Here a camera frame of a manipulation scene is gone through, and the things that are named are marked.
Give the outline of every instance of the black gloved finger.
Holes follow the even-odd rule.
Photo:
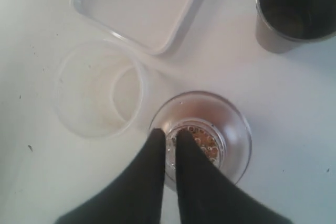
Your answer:
[[[165,170],[165,134],[151,132],[132,163],[101,193],[56,224],[159,224]]]
[[[177,135],[176,185],[182,224],[290,224],[232,184],[188,131]]]

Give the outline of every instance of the stainless steel cup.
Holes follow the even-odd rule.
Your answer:
[[[336,0],[256,0],[256,38],[280,54],[336,34]]]

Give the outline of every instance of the clear plastic cup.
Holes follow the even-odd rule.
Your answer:
[[[134,52],[111,41],[83,44],[63,60],[54,103],[70,131],[82,137],[116,136],[138,116],[145,70]]]

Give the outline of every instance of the clear plastic tray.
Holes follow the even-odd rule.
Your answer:
[[[71,0],[75,10],[152,55],[173,41],[193,0]]]

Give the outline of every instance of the white table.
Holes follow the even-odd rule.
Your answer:
[[[253,154],[240,188],[295,223],[336,223],[336,39],[273,55],[257,44],[255,19],[254,0],[204,0],[174,50],[140,58],[165,73],[162,100],[203,89],[246,115]],[[110,183],[145,132],[83,140],[55,116],[61,58],[110,38],[69,0],[0,0],[0,23],[0,223],[52,223]],[[162,224],[179,223],[177,211],[167,189]]]

